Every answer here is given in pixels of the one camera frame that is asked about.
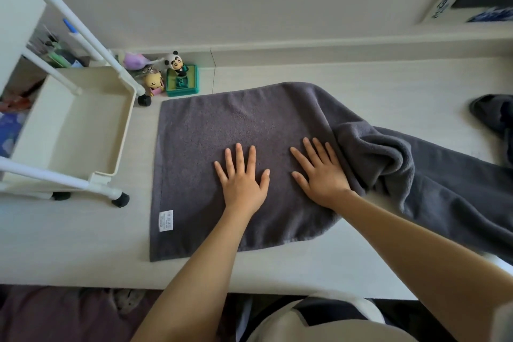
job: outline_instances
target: person's left arm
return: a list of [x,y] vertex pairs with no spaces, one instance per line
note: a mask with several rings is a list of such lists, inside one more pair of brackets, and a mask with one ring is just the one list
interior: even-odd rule
[[221,219],[160,295],[132,342],[212,341],[221,318],[235,254],[249,219],[267,196],[269,170],[255,181],[256,150],[249,149],[247,170],[240,143],[236,169],[226,149],[226,172],[215,162],[226,209]]

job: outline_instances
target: hand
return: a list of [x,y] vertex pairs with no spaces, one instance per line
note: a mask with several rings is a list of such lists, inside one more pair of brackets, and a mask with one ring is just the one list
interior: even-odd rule
[[323,207],[335,209],[340,196],[344,192],[352,192],[339,159],[328,142],[326,153],[319,140],[313,138],[318,154],[308,138],[303,138],[303,143],[310,161],[295,147],[291,147],[290,151],[305,170],[309,181],[299,172],[292,172],[292,176],[310,199]]
[[262,174],[260,185],[255,181],[255,167],[257,164],[257,150],[254,146],[249,148],[248,167],[244,170],[244,154],[240,143],[235,145],[237,170],[231,159],[230,149],[225,150],[226,172],[221,164],[214,162],[215,171],[221,180],[225,198],[225,212],[229,214],[241,214],[249,219],[260,208],[267,196],[269,188],[270,170],[266,169]]

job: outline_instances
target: panda figurine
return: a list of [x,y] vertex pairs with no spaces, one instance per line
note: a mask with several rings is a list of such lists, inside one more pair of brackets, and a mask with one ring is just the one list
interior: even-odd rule
[[164,64],[174,70],[179,77],[187,76],[187,71],[189,68],[184,65],[182,57],[178,55],[176,50],[173,52],[173,54],[167,55],[167,57],[164,59]]

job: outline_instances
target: purple toy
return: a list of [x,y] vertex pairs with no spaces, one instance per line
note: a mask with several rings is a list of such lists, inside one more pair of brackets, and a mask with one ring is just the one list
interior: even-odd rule
[[139,69],[144,68],[146,65],[156,64],[163,59],[160,58],[155,61],[148,60],[142,54],[134,54],[134,53],[125,53],[125,58],[120,60],[123,66],[128,71],[138,71]]

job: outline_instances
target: barcode label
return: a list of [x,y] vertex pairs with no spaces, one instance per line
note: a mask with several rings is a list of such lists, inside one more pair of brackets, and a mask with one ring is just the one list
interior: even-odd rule
[[163,211],[158,214],[158,230],[169,231],[173,229],[173,210]]

